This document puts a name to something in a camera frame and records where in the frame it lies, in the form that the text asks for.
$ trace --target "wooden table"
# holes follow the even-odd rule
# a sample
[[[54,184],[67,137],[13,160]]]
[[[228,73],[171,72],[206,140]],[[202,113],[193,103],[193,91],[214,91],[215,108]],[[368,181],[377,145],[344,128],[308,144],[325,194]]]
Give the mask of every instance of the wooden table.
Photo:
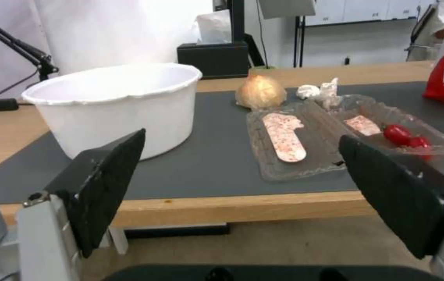
[[[406,62],[366,66],[336,66],[304,69],[258,69],[285,87],[319,85],[339,77],[341,85],[426,81],[430,62]],[[229,91],[243,78],[202,80],[197,90]],[[0,112],[0,163],[48,131],[35,107],[16,112]],[[0,205],[8,222],[14,224],[18,204]],[[170,224],[209,224],[250,222],[311,217],[368,215],[374,210],[358,191],[230,196],[186,199],[147,199],[123,201],[113,221],[115,226],[159,226]]]

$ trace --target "floor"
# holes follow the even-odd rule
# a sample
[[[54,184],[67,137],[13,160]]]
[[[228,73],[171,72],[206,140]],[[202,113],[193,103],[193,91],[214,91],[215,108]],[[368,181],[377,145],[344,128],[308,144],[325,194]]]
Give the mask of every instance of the floor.
[[[218,263],[273,265],[407,265],[428,270],[378,217],[231,224],[231,234],[131,240],[119,256],[98,249],[83,262],[83,280],[131,265]]]

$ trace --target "ham slice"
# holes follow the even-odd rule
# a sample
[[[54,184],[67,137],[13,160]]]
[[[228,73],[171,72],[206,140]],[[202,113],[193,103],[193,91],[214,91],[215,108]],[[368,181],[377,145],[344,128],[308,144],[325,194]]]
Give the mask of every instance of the ham slice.
[[[362,115],[358,115],[343,122],[367,137],[381,133],[380,128],[373,121]]]
[[[295,134],[303,128],[302,122],[293,115],[270,113],[262,118],[277,157],[284,162],[299,162],[307,153]]]

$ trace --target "red tomato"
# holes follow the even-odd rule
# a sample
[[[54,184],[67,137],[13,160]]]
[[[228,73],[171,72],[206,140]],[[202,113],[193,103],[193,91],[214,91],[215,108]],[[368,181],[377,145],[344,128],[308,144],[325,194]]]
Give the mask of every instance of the red tomato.
[[[411,133],[398,124],[390,124],[383,128],[383,136],[397,146],[407,146],[411,140]]]
[[[412,148],[429,148],[430,144],[424,137],[412,137],[409,140],[409,146]],[[426,161],[432,159],[432,155],[422,154],[420,157]]]
[[[419,148],[420,146],[427,148],[430,146],[430,144],[424,137],[412,137],[411,139],[409,139],[409,146],[411,146],[412,148]]]

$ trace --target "gray table mat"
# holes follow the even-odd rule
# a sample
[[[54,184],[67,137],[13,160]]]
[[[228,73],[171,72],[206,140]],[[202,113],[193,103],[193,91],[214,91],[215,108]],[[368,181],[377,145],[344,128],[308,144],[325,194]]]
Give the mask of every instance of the gray table mat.
[[[365,94],[409,112],[444,133],[444,105],[423,99],[425,83],[348,85],[339,94]],[[289,91],[295,101],[295,89]],[[197,94],[192,135],[177,148],[140,162],[125,199],[248,196],[356,190],[346,170],[300,180],[264,181],[249,143],[247,110],[233,92]],[[70,162],[46,133],[0,164],[0,203],[20,203],[42,190]],[[434,165],[444,173],[444,157]]]

